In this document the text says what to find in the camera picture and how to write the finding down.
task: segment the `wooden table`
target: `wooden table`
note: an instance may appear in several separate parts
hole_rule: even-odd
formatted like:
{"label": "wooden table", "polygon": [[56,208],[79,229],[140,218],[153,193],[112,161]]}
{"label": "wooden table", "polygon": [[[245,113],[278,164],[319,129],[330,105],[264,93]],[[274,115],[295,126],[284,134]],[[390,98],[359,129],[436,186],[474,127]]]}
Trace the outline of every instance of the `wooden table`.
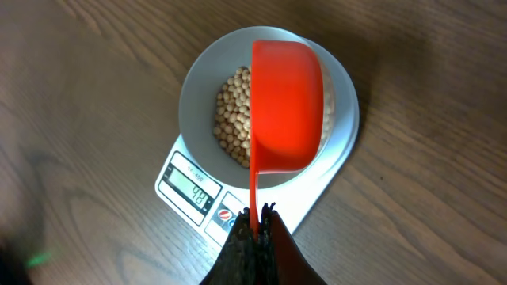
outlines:
{"label": "wooden table", "polygon": [[507,6],[473,0],[4,0],[0,235],[35,284],[191,284],[217,251],[154,192],[181,83],[273,25],[353,78],[355,149],[295,232],[337,284],[507,283]]}

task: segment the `kitchen scale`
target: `kitchen scale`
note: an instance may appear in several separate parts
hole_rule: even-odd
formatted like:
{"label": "kitchen scale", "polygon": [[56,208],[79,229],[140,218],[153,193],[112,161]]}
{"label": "kitchen scale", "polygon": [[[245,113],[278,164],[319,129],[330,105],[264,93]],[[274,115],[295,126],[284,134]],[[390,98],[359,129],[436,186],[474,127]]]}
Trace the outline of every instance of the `kitchen scale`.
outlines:
{"label": "kitchen scale", "polygon": [[[328,51],[307,41],[333,79],[334,129],[324,150],[304,171],[283,184],[257,192],[257,206],[276,203],[274,209],[291,234],[349,156],[359,127],[359,105],[349,75]],[[158,175],[155,191],[194,230],[218,247],[226,241],[238,213],[249,204],[247,189],[223,184],[199,167],[181,135]]]}

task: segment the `green light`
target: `green light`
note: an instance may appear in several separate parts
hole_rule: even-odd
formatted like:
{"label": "green light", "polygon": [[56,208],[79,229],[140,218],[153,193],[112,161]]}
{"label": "green light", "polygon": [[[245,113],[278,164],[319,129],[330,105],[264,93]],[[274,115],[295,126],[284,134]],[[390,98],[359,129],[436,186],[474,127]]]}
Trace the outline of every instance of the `green light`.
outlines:
{"label": "green light", "polygon": [[46,263],[46,261],[49,260],[50,257],[51,257],[50,253],[42,253],[37,256],[34,256],[26,263],[26,267],[32,268],[44,264]]}

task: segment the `table surface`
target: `table surface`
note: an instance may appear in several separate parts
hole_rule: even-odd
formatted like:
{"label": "table surface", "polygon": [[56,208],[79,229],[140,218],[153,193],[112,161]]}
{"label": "table surface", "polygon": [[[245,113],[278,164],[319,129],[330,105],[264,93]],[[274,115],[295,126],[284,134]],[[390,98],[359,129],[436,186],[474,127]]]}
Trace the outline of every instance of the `table surface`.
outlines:
{"label": "table surface", "polygon": [[156,195],[181,83],[272,25],[351,75],[360,134],[294,238],[328,283],[507,283],[502,1],[0,3],[0,237],[36,284],[192,284],[208,248]]}

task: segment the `red measuring cup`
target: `red measuring cup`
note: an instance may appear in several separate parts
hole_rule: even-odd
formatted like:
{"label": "red measuring cup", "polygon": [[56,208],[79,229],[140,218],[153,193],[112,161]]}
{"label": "red measuring cup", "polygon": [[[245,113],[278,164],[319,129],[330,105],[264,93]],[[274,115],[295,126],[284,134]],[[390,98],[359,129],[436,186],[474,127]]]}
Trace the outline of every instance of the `red measuring cup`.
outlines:
{"label": "red measuring cup", "polygon": [[321,140],[324,96],[317,55],[306,45],[256,40],[250,98],[250,227],[258,233],[257,179],[305,168]]}

